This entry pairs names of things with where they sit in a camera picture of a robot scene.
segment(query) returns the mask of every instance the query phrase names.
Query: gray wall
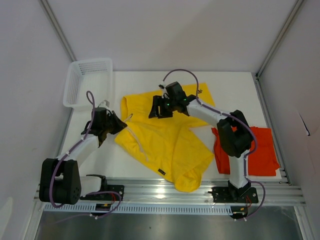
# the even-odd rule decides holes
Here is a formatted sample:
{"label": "gray wall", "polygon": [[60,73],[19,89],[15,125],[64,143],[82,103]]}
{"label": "gray wall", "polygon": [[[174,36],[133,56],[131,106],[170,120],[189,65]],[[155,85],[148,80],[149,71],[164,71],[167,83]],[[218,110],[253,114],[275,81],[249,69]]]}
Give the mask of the gray wall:
{"label": "gray wall", "polygon": [[313,223],[320,227],[319,0],[306,1],[262,75],[261,84],[279,133],[289,177],[302,187]]}
{"label": "gray wall", "polygon": [[2,0],[0,32],[0,208],[13,198],[3,239],[18,240],[41,164],[55,157],[67,121],[69,60],[36,0]]}
{"label": "gray wall", "polygon": [[50,0],[78,59],[256,72],[296,0]]}

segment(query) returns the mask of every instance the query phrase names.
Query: yellow shirt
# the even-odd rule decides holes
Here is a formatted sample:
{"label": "yellow shirt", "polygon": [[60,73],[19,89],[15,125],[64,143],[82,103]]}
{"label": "yellow shirt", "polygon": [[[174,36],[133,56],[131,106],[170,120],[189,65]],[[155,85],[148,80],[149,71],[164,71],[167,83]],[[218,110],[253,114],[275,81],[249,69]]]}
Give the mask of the yellow shirt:
{"label": "yellow shirt", "polygon": [[[186,95],[195,94],[196,85],[182,87]],[[214,106],[205,83],[199,84],[199,98]],[[161,90],[127,95],[121,101],[121,119],[132,114],[128,127],[122,130],[115,142],[147,168],[174,183],[182,192],[192,192],[201,184],[204,171],[214,158],[190,128],[208,125],[206,122],[177,111],[169,118],[148,118],[153,96]]]}

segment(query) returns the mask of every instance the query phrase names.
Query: black mounting bracket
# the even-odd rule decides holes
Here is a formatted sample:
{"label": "black mounting bracket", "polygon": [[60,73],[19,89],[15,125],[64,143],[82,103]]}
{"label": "black mounting bracket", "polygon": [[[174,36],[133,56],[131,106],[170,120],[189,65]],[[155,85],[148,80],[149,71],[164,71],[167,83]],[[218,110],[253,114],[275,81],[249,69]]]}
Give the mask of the black mounting bracket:
{"label": "black mounting bracket", "polygon": [[255,187],[251,187],[250,182],[244,187],[235,188],[228,181],[228,186],[214,186],[212,191],[209,191],[208,193],[212,194],[214,203],[247,204],[247,197],[253,204],[259,202],[257,190]]}
{"label": "black mounting bracket", "polygon": [[[97,175],[97,174],[91,174],[87,176],[94,176],[101,178],[101,188],[99,192],[105,192],[105,191],[113,191],[121,196],[121,201],[124,199],[124,194],[125,194],[125,186],[124,185],[108,185],[107,183],[107,178],[103,175]],[[114,195],[115,200],[119,201],[118,195]],[[113,197],[112,195],[108,193],[103,193],[103,194],[95,194],[95,195],[86,195],[86,196],[81,196],[81,200],[91,200],[91,201],[112,201]]]}

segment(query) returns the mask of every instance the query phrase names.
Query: red cloth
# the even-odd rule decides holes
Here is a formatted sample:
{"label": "red cloth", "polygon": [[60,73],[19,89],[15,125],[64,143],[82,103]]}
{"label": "red cloth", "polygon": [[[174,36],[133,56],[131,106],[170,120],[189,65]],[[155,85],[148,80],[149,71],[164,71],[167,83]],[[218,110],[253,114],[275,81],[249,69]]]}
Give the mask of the red cloth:
{"label": "red cloth", "polygon": [[[252,176],[275,176],[276,170],[280,168],[274,150],[274,142],[270,128],[250,127],[258,141],[258,148],[248,157],[248,175]],[[213,146],[216,166],[220,174],[230,174],[229,156],[220,145],[218,130],[212,128],[216,140]]]}

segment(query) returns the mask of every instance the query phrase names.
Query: purple cable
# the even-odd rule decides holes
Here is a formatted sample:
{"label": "purple cable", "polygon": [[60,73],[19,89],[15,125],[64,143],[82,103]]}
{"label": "purple cable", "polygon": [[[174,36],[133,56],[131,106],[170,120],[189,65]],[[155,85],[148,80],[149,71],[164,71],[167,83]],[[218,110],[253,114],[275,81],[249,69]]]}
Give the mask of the purple cable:
{"label": "purple cable", "polygon": [[259,181],[251,181],[250,179],[247,178],[247,160],[246,160],[246,158],[247,158],[250,154],[253,154],[253,153],[257,150],[257,148],[258,148],[258,140],[257,140],[255,134],[252,132],[252,130],[250,129],[250,127],[248,127],[243,121],[241,121],[240,119],[236,118],[235,116],[232,116],[232,115],[230,115],[230,114],[228,114],[228,113],[221,112],[221,111],[219,111],[219,110],[217,110],[217,109],[215,109],[215,108],[213,108],[213,107],[210,107],[210,106],[202,103],[202,102],[199,100],[199,97],[198,97],[199,81],[198,81],[197,76],[196,76],[193,72],[191,72],[191,71],[189,71],[189,70],[187,70],[187,69],[183,69],[183,68],[174,69],[174,70],[169,71],[169,72],[165,75],[165,77],[164,77],[164,79],[163,79],[163,82],[166,80],[166,78],[167,78],[171,73],[177,72],[177,71],[187,72],[187,73],[191,74],[191,75],[194,77],[194,79],[195,79],[195,81],[196,81],[195,97],[196,97],[196,101],[197,101],[201,106],[203,106],[203,107],[205,107],[206,109],[209,109],[209,110],[211,110],[211,111],[213,111],[213,112],[215,112],[215,113],[217,113],[217,114],[221,114],[221,115],[223,115],[223,116],[225,116],[225,117],[232,118],[233,120],[237,121],[237,122],[240,123],[242,126],[244,126],[245,129],[251,134],[251,136],[252,136],[252,138],[253,138],[253,141],[254,141],[254,148],[253,148],[252,151],[250,151],[250,152],[248,152],[248,153],[246,153],[246,154],[244,155],[244,161],[243,161],[244,177],[245,177],[245,179],[246,179],[248,182],[250,182],[250,183],[252,183],[252,184],[259,184],[259,185],[262,187],[262,190],[263,190],[263,197],[262,197],[262,200],[261,200],[260,205],[257,207],[257,209],[256,209],[253,213],[251,213],[249,216],[247,216],[247,218],[248,218],[248,217],[251,217],[252,215],[254,215],[254,214],[262,207],[262,205],[264,204],[265,199],[266,199],[266,188],[265,188],[265,186],[264,186],[261,182],[259,182]]}
{"label": "purple cable", "polygon": [[92,114],[91,114],[91,121],[90,121],[90,124],[85,132],[85,135],[83,137],[83,140],[79,140],[75,145],[73,145],[69,151],[68,151],[68,154],[66,153],[57,163],[57,165],[55,166],[54,170],[53,170],[53,173],[52,173],[52,177],[51,177],[51,181],[50,181],[50,187],[49,187],[49,199],[50,199],[50,203],[52,204],[52,206],[56,209],[59,209],[61,208],[64,204],[60,204],[60,205],[57,205],[54,201],[54,196],[53,196],[53,189],[54,189],[54,182],[55,182],[55,177],[56,177],[56,174],[58,172],[58,169],[60,167],[60,165],[62,164],[63,160],[65,160],[68,155],[71,154],[71,152],[73,150],[75,150],[88,136],[89,134],[89,131],[91,129],[91,126],[92,126],[92,123],[93,123],[93,120],[94,120],[94,117],[95,117],[95,97],[93,95],[93,93],[91,91],[87,91],[86,92],[86,98],[88,99],[88,101],[92,104]]}
{"label": "purple cable", "polygon": [[67,220],[70,220],[70,219],[73,219],[73,218],[77,218],[77,217],[80,217],[80,216],[89,216],[89,217],[95,217],[96,219],[101,219],[101,218],[104,218],[108,215],[110,215],[112,212],[114,212],[115,210],[118,209],[120,203],[122,202],[121,201],[121,195],[116,192],[116,191],[97,191],[97,192],[91,192],[91,193],[88,193],[87,195],[97,195],[97,194],[115,194],[119,197],[119,202],[118,204],[111,210],[111,211],[108,211],[107,213],[103,214],[103,215],[100,215],[100,216],[94,216],[92,215],[92,213],[88,214],[88,213],[81,213],[81,214],[77,214],[77,215],[73,215],[73,216],[69,216],[69,217],[66,217],[64,219],[61,219],[59,221],[55,221],[53,223],[50,223],[49,225],[52,225],[52,224],[58,224],[58,223],[62,223],[64,221],[67,221]]}

